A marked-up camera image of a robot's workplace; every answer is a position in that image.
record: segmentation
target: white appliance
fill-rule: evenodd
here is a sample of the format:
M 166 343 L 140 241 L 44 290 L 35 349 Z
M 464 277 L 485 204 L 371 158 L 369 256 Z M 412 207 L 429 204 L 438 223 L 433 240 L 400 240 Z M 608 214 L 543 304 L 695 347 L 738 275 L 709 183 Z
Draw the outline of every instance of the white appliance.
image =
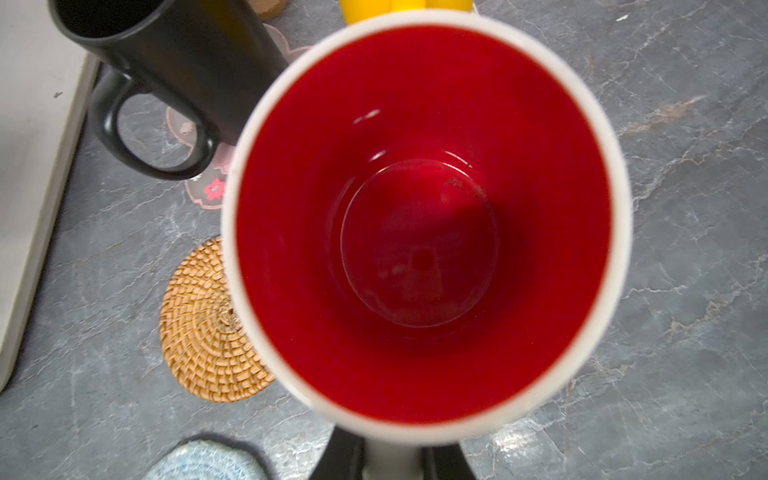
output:
M 11 376 L 98 62 L 43 0 L 0 1 L 0 389 Z

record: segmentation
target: black mug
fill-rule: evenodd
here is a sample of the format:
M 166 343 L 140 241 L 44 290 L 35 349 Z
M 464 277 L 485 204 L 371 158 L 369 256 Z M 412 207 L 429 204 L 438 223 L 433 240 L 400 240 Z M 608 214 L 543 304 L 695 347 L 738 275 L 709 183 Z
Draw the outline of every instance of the black mug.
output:
M 127 166 L 165 180 L 202 172 L 219 142 L 234 145 L 287 62 L 245 0 L 48 0 L 68 38 L 111 65 L 91 96 L 99 140 Z M 197 142 L 175 167 L 134 155 L 118 133 L 131 96 L 152 93 L 191 119 Z

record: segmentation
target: white mug exterior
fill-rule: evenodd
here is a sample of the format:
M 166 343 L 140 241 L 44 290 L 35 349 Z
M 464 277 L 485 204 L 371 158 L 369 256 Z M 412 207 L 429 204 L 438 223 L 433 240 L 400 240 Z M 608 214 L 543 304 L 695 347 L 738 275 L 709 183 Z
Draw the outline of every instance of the white mug exterior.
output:
M 428 425 L 386 422 L 361 415 L 336 404 L 301 378 L 261 329 L 243 285 L 236 242 L 243 172 L 262 125 L 280 99 L 312 66 L 344 45 L 381 31 L 411 25 L 441 25 L 473 31 L 522 51 L 537 62 L 566 90 L 587 120 L 604 160 L 611 199 L 611 240 L 601 285 L 587 319 L 565 351 L 517 395 L 483 412 Z M 572 378 L 600 341 L 615 311 L 629 264 L 631 234 L 631 190 L 618 139 L 598 101 L 576 73 L 554 52 L 509 25 L 477 15 L 430 9 L 382 15 L 344 28 L 293 62 L 266 92 L 240 135 L 227 178 L 222 216 L 224 270 L 235 310 L 270 371 L 311 409 L 344 429 L 365 437 L 408 445 L 440 445 L 491 432 L 540 405 Z

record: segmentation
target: mug handle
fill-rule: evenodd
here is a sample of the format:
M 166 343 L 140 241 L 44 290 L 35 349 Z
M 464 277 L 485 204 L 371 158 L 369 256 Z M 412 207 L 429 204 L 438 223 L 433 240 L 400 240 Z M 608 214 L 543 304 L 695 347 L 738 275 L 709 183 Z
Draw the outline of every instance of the mug handle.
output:
M 121 162 L 142 174 L 161 180 L 186 180 L 205 170 L 216 153 L 219 144 L 207 126 L 196 121 L 197 140 L 190 156 L 174 167 L 154 167 L 134 155 L 125 146 L 118 132 L 118 113 L 123 103 L 136 94 L 149 93 L 140 82 L 129 74 L 108 67 L 107 73 L 91 94 L 88 109 L 91 127 L 96 137 Z

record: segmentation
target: gray marble countertop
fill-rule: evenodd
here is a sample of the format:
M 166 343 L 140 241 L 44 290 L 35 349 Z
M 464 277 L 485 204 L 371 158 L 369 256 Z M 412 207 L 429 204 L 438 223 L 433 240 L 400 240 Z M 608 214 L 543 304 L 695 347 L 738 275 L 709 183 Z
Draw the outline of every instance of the gray marble countertop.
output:
M 485 478 L 768 478 L 768 3 L 488 0 L 586 79 L 621 137 L 634 252 L 607 335 L 529 416 L 462 443 Z M 290 0 L 292 46 L 343 27 Z M 185 150 L 151 97 L 127 106 L 142 152 Z M 182 183 L 128 170 L 86 131 L 8 388 L 0 478 L 141 478 L 189 438 L 306 478 L 331 425 L 278 383 L 232 405 L 186 393 L 163 360 L 161 298 L 219 233 Z

